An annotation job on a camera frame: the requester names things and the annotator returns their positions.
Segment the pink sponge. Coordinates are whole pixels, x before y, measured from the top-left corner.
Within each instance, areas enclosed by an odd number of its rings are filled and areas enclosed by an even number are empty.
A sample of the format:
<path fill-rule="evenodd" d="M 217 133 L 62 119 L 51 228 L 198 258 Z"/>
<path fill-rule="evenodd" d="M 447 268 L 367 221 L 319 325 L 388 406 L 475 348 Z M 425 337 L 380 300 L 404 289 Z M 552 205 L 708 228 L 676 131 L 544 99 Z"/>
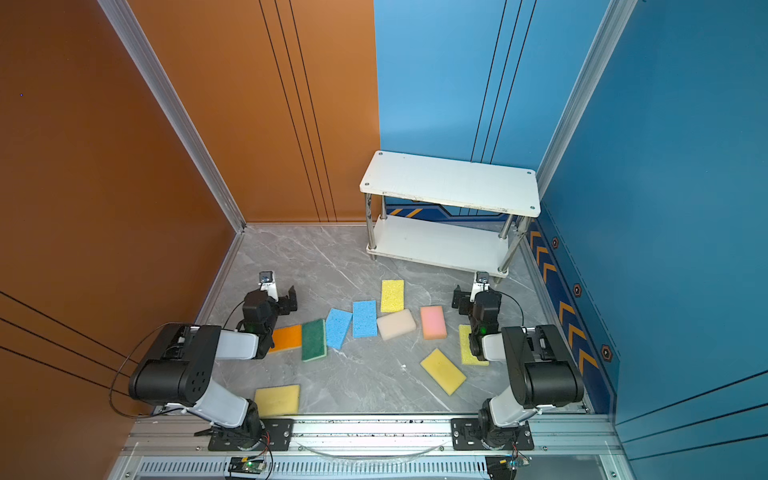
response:
<path fill-rule="evenodd" d="M 420 318 L 425 340 L 442 340 L 447 337 L 447 327 L 441 306 L 422 307 Z"/>

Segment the white beige sponge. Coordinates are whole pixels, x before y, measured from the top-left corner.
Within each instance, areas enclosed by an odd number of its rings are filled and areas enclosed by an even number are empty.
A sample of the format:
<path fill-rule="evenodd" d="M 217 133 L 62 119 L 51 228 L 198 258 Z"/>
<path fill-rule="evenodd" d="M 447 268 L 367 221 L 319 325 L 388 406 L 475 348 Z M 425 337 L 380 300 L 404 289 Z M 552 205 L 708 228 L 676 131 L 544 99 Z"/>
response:
<path fill-rule="evenodd" d="M 390 313 L 377 319 L 378 331 L 384 341 L 416 330 L 416 322 L 408 309 Z"/>

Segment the white two-tier shelf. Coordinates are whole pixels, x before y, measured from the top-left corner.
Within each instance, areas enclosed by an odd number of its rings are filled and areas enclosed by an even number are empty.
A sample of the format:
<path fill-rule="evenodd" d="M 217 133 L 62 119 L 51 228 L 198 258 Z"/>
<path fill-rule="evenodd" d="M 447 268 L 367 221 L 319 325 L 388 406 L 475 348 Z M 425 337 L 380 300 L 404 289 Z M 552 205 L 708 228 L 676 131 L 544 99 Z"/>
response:
<path fill-rule="evenodd" d="M 496 278 L 541 213 L 527 168 L 377 151 L 359 188 L 370 256 Z"/>

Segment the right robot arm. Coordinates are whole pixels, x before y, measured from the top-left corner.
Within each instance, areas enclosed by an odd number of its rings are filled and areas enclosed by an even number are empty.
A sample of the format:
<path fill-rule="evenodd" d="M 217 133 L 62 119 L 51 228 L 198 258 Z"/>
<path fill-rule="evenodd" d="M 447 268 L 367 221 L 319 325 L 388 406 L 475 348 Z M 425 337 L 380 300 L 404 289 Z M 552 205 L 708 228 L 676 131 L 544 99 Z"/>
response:
<path fill-rule="evenodd" d="M 470 331 L 460 338 L 468 341 L 470 354 L 504 363 L 508 375 L 508 386 L 478 411 L 472 436 L 489 449 L 532 449 L 525 438 L 529 419 L 582 401 L 585 387 L 557 326 L 499 325 L 502 297 L 491 288 L 453 292 L 452 307 L 469 319 Z"/>

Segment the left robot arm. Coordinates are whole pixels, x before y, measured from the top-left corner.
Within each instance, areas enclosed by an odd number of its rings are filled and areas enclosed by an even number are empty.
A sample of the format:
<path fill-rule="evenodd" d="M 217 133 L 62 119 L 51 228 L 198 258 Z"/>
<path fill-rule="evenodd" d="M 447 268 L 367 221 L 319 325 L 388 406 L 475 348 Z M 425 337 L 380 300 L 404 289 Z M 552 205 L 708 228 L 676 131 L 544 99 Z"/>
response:
<path fill-rule="evenodd" d="M 293 421 L 265 420 L 256 402 L 212 379 L 217 360 L 261 360 L 274 347 L 280 316 L 298 309 L 294 288 L 279 296 L 273 284 L 244 298 L 243 320 L 235 329 L 171 323 L 160 329 L 129 380 L 129 396 L 166 412 L 186 412 L 209 423 L 196 433 L 210 451 L 283 452 Z"/>

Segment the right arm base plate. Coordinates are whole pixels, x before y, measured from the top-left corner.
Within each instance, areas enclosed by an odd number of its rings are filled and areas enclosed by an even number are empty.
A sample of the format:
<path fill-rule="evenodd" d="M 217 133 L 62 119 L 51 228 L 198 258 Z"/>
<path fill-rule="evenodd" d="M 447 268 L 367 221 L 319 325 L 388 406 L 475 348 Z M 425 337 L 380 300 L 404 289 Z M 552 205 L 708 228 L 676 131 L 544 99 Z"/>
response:
<path fill-rule="evenodd" d="M 476 417 L 450 420 L 452 448 L 455 451 L 503 450 L 533 451 L 533 434 L 528 424 L 517 427 L 483 426 Z"/>

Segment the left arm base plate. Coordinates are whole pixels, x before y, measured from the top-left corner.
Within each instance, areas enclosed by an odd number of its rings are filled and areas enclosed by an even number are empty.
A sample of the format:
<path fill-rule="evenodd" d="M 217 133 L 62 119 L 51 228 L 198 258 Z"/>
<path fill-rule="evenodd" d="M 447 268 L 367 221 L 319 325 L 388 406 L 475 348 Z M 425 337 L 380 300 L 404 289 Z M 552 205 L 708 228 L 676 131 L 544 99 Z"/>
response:
<path fill-rule="evenodd" d="M 289 449 L 294 420 L 266 418 L 261 420 L 258 434 L 246 433 L 242 428 L 213 427 L 207 449 L 213 452 L 256 454 L 265 450 L 285 452 Z"/>

